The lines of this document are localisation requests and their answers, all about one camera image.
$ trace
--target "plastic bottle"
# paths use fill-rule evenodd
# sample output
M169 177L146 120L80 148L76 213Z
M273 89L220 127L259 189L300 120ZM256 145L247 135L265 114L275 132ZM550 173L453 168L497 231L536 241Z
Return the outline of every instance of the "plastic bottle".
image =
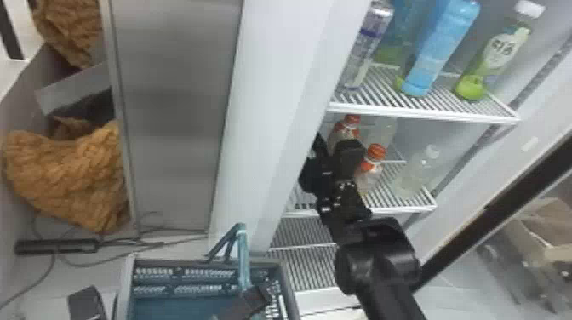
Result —
M337 93L354 93L368 73L377 45L393 17L393 6L386 0L374 0L365 15L362 28L347 58L346 68L341 73L335 89Z
M398 120L395 117L378 117L375 126L369 131L364 146L377 143L385 149L392 143L395 133L398 131Z
M359 115L348 114L343 120L335 123L328 136L328 152L334 154L335 145L343 140L359 139L358 125L361 121Z
M530 23L540 17L544 9L531 1L519 1L514 7L513 16L505 18L502 31L488 40L483 49L472 58L455 86L455 93L466 100L481 100L487 88L498 79L529 39L532 33Z
M375 62L390 65L399 64L399 57L405 48L410 48L415 35L423 23L425 13L432 0L394 0L392 22L375 51Z
M393 194L405 199L416 195L423 185L431 181L439 153L435 145L427 146L424 152L415 153L392 182Z
M380 174L383 171L381 161L386 156L386 148L380 144L374 143L368 148L362 162L353 175L353 179L357 185L359 194L366 195L377 184Z
M395 86L408 95L426 95L480 9L474 0L437 0L415 46L406 54Z

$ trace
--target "orange bottle cap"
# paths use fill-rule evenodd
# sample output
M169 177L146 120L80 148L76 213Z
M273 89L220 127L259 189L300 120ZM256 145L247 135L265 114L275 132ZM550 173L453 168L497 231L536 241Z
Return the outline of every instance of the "orange bottle cap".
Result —
M344 121L347 123L359 123L362 120L362 117L357 114L346 114L344 117Z
M368 157L375 160L383 160L386 157L386 148L379 143L372 143L368 148Z

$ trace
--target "blue basket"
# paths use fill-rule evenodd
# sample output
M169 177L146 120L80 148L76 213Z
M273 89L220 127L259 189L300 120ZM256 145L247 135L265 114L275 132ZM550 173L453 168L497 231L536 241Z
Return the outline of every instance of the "blue basket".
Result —
M241 230L243 225L229 231L207 254L206 260L135 258L129 266L131 277L125 320L209 320L227 308L242 291L263 283L268 286L272 303L252 319L300 319L280 261L250 261L246 234ZM230 258L235 241L238 242L238 260ZM225 244L228 245L224 258L216 259Z

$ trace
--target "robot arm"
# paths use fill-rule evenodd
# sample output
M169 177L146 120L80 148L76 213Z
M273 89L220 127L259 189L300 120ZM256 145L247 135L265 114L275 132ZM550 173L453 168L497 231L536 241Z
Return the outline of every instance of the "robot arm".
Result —
M365 149L357 140L338 143L331 157L317 135L300 174L302 189L317 198L322 222L339 248L335 280L344 294L355 294L369 320L425 320L409 286L420 277L420 263L399 223L372 219L352 180Z

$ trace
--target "water bottle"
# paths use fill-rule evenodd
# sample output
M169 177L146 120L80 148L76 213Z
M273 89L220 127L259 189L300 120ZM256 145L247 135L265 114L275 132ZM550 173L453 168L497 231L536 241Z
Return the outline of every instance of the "water bottle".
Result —
M404 199L415 196L433 178L439 153L435 145L427 146L424 152L415 153L391 183L393 194Z
M393 17L393 6L385 0L371 3L362 28L353 44L346 68L341 73L335 89L337 93L355 93L365 79L377 45Z
M415 46L406 54L395 86L408 95L426 95L480 9L474 0L437 0Z

